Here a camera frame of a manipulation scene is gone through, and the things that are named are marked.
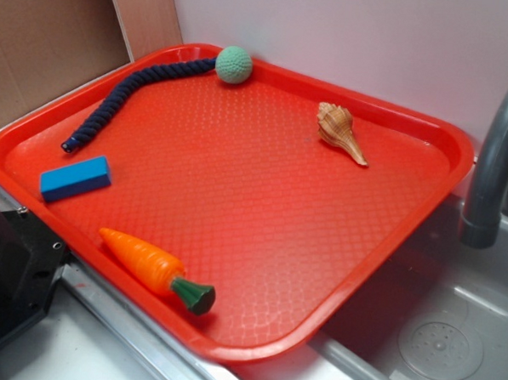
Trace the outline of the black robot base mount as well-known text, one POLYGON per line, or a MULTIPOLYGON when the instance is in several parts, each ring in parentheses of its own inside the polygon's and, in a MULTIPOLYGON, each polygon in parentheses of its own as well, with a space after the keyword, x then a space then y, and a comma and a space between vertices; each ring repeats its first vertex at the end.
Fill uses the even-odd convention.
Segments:
POLYGON ((66 250, 36 214, 0 210, 0 348, 48 314, 66 250))

